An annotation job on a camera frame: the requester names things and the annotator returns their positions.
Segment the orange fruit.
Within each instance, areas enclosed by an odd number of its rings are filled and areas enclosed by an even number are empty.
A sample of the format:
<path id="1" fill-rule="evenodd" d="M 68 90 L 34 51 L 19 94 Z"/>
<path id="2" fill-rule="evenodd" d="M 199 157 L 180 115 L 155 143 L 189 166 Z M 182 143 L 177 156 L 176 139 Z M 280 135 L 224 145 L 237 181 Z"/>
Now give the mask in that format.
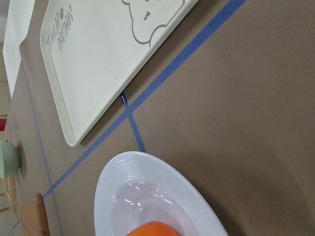
<path id="1" fill-rule="evenodd" d="M 152 221 L 135 228 L 127 236 L 179 236 L 179 233 L 167 224 Z"/>

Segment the wooden dish rack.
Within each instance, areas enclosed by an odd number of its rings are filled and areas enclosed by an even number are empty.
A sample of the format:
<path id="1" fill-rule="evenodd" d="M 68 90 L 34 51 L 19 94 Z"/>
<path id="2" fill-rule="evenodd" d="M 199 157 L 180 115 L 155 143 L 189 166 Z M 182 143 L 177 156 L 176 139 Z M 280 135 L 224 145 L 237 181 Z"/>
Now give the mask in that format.
<path id="1" fill-rule="evenodd" d="M 3 192 L 0 193 L 1 200 L 8 200 L 8 206 L 2 207 L 0 209 L 0 214 L 6 214 L 14 210 L 15 203 L 14 203 L 14 177 L 8 177 L 6 179 L 0 179 L 0 189 Z"/>

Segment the cream rectangular tray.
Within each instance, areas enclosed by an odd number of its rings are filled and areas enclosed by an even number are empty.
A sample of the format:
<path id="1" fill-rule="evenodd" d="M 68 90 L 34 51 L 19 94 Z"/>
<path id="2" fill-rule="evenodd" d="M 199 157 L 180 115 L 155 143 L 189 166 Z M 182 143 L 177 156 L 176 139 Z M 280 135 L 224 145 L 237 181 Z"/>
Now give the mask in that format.
<path id="1" fill-rule="evenodd" d="M 193 0 L 51 0 L 40 47 L 67 144 L 78 145 Z"/>

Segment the wooden cutting board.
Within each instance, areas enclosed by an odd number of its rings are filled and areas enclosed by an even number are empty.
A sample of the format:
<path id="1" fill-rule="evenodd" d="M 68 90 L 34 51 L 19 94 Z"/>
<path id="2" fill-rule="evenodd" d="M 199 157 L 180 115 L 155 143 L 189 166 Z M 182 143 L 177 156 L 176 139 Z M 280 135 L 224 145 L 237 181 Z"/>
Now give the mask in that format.
<path id="1" fill-rule="evenodd" d="M 25 236 L 50 235 L 44 201 L 39 193 L 22 205 L 21 221 Z"/>

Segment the white round plate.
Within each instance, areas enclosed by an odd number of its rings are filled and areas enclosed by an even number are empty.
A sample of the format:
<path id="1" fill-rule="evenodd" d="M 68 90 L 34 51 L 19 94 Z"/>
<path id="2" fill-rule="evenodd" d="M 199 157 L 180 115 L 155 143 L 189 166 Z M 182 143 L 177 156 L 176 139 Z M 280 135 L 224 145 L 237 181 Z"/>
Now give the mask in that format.
<path id="1" fill-rule="evenodd" d="M 94 198 L 98 236 L 125 236 L 159 221 L 181 236 L 225 236 L 227 231 L 196 188 L 176 169 L 150 154 L 128 151 L 102 170 Z"/>

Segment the green bowl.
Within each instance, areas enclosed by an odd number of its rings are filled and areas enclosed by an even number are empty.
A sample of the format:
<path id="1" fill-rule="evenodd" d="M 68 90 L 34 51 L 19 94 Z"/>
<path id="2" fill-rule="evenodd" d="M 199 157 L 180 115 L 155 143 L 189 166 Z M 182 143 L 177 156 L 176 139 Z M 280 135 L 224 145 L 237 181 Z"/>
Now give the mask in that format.
<path id="1" fill-rule="evenodd" d="M 21 166 L 19 150 L 9 142 L 0 143 L 0 176 L 7 179 L 15 175 Z"/>

